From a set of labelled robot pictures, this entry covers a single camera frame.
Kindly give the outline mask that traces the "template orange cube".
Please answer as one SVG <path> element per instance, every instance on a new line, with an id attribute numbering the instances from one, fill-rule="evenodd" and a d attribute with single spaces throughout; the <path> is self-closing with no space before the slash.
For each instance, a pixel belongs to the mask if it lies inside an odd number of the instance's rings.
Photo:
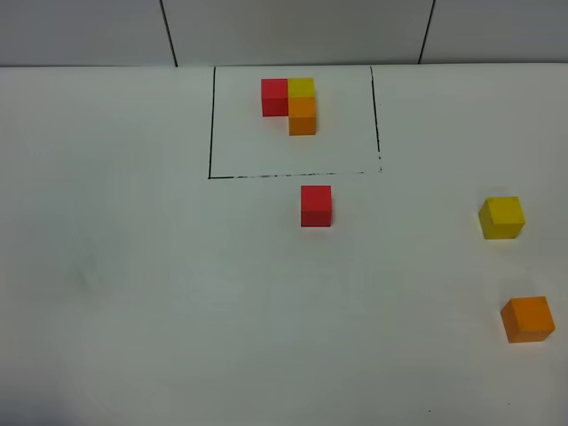
<path id="1" fill-rule="evenodd" d="M 317 107 L 314 97 L 290 98 L 288 102 L 288 133 L 290 136 L 310 136 L 317 132 Z"/>

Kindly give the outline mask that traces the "template red cube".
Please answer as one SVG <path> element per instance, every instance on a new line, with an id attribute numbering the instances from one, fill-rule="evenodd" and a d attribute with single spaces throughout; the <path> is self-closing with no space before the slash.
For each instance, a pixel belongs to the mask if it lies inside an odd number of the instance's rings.
<path id="1" fill-rule="evenodd" d="M 261 80 L 263 117 L 288 116 L 288 79 Z"/>

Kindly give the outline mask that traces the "template yellow cube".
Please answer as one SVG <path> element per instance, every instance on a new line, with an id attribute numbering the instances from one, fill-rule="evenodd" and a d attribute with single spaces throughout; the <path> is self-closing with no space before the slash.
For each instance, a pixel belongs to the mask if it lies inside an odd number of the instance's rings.
<path id="1" fill-rule="evenodd" d="M 315 82 L 311 77 L 289 78 L 288 96 L 292 98 L 314 98 Z"/>

